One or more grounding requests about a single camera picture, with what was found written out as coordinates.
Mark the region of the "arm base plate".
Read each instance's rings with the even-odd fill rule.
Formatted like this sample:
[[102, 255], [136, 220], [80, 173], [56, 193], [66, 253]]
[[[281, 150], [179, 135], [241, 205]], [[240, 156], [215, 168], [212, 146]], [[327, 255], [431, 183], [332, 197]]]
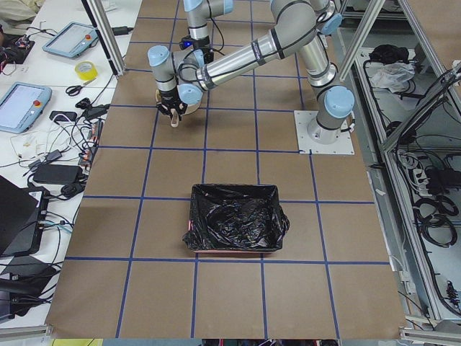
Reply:
[[317, 111], [295, 110], [297, 146], [300, 154], [354, 155], [349, 124], [343, 121], [336, 130], [317, 124]]

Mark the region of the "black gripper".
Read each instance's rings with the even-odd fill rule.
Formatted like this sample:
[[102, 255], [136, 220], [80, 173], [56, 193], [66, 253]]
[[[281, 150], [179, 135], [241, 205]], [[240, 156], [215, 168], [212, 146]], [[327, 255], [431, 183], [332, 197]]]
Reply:
[[156, 107], [165, 116], [172, 116], [173, 111], [178, 115], [179, 121], [187, 110], [187, 104], [174, 97], [165, 97], [162, 94], [156, 94]]
[[205, 63], [211, 63], [214, 61], [215, 53], [214, 53], [214, 50], [212, 49], [209, 36], [201, 38], [201, 39], [194, 39], [190, 35], [185, 36], [181, 39], [179, 43], [179, 47], [182, 50], [185, 50], [187, 48], [194, 48], [195, 50], [201, 50], [204, 54]]

